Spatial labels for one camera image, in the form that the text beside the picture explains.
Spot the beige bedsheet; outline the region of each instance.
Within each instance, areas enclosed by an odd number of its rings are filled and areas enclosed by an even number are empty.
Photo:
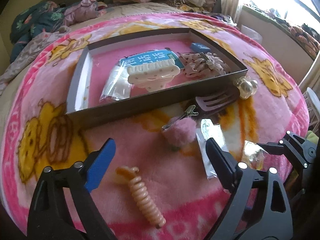
[[[166,4],[159,4],[159,3],[141,3],[141,4],[130,4],[130,5],[121,5],[113,7],[114,10],[108,12],[101,17],[85,21],[83,23],[78,23],[71,26],[71,30],[75,31],[85,26],[93,25],[98,22],[111,20],[114,18],[120,18],[124,16],[133,16],[139,14],[146,14],[146,13],[165,13],[165,12],[181,12],[180,10],[170,7]],[[32,63],[26,67],[4,90],[2,96],[0,96],[0,142],[2,141],[2,136],[4,132],[5,122],[7,120],[7,116],[11,109],[12,102],[18,90],[18,87],[30,68]]]

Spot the plastic bag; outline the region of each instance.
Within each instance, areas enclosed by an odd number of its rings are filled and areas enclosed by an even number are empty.
[[[122,100],[130,97],[132,85],[128,82],[127,65],[124,61],[119,61],[110,71],[110,75],[103,87],[100,102],[107,97],[113,100]]]
[[[250,168],[259,171],[263,170],[263,167],[268,166],[266,162],[268,155],[268,152],[259,145],[250,141],[244,141],[241,161],[246,163]]]
[[[244,35],[247,35],[248,37],[250,37],[251,39],[256,41],[257,43],[262,44],[262,36],[259,33],[257,33],[256,31],[254,31],[244,25],[241,25],[240,31]]]
[[[200,128],[196,129],[196,136],[202,155],[205,173],[207,174],[207,179],[215,178],[217,177],[217,173],[214,170],[207,156],[205,144],[207,143],[207,140],[209,138],[213,138],[223,151],[228,152],[228,148],[221,127],[219,124],[213,124],[210,119],[202,119],[200,123]]]

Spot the blue label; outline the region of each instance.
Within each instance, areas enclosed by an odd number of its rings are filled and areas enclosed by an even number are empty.
[[[153,63],[170,58],[174,59],[175,65],[177,65],[179,68],[184,68],[178,56],[173,51],[167,49],[152,50],[136,54],[127,58],[122,58],[120,62],[124,61],[126,65],[137,66],[144,63]]]

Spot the pink plastic comb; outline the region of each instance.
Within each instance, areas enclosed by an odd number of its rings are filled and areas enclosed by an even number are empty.
[[[235,102],[239,96],[239,89],[235,86],[230,86],[208,97],[196,97],[195,101],[199,117],[206,118],[220,112]]]

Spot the pearl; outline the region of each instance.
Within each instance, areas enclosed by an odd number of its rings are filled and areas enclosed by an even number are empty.
[[[256,80],[251,80],[250,83],[251,83],[252,88],[253,88],[253,91],[252,91],[251,95],[254,95],[258,90],[258,82]]]
[[[240,85],[239,90],[240,90],[240,97],[242,99],[248,99],[249,96],[251,96],[252,94],[253,87],[249,81],[245,81]]]

